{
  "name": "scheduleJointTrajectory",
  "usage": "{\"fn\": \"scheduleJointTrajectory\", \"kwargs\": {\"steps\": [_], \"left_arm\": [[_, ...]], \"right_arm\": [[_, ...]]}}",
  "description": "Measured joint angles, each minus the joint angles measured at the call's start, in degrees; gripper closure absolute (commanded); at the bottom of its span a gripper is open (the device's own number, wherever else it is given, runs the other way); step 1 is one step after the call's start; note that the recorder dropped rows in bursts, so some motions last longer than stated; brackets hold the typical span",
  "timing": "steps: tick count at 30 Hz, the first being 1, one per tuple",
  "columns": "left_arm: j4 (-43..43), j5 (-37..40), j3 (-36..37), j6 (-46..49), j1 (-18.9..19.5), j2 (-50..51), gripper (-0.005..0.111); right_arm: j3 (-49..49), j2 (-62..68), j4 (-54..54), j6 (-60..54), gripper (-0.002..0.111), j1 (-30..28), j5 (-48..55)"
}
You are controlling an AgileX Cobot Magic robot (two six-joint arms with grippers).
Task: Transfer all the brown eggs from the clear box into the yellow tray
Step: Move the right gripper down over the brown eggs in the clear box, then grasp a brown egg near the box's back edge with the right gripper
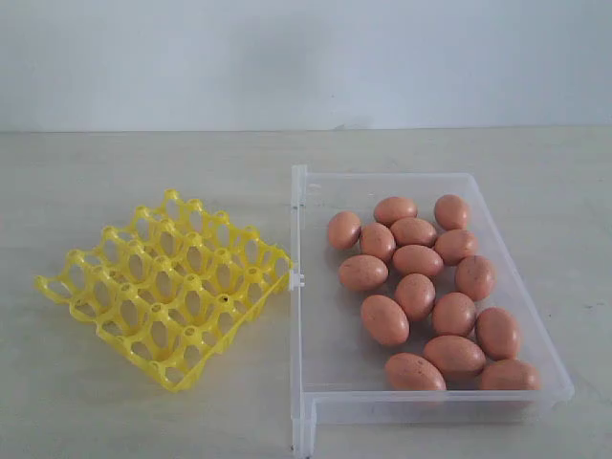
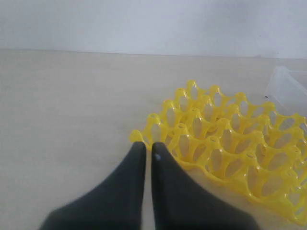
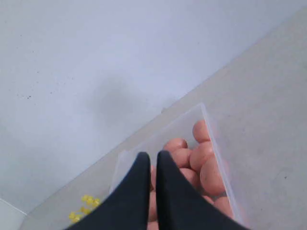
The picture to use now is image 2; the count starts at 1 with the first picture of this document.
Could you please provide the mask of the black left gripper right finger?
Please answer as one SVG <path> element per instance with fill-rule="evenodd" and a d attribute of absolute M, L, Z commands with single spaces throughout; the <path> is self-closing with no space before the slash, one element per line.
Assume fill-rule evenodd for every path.
<path fill-rule="evenodd" d="M 152 199 L 157 230 L 258 230 L 254 218 L 198 185 L 162 142 L 152 145 Z"/>

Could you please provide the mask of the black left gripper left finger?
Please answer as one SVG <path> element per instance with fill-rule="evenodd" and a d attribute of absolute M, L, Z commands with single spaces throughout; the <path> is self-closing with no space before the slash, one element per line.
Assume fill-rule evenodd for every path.
<path fill-rule="evenodd" d="M 52 211 L 42 230 L 139 230 L 146 147 L 134 142 L 119 166 L 97 187 Z"/>

